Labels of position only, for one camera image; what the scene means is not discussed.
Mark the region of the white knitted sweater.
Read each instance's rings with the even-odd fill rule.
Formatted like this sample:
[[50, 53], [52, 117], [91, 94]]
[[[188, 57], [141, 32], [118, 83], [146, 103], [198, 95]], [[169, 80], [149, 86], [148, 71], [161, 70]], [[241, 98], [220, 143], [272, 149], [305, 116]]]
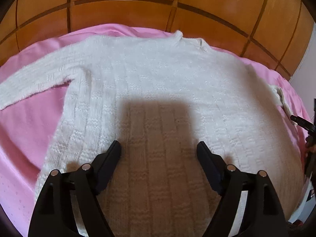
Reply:
[[233, 55], [181, 32], [167, 38], [94, 35], [1, 83], [1, 108], [68, 82], [38, 176], [91, 162], [114, 140], [122, 157], [98, 200], [115, 236], [202, 236], [219, 197], [198, 142], [240, 170], [265, 170], [291, 217], [304, 176], [290, 138], [289, 101]]

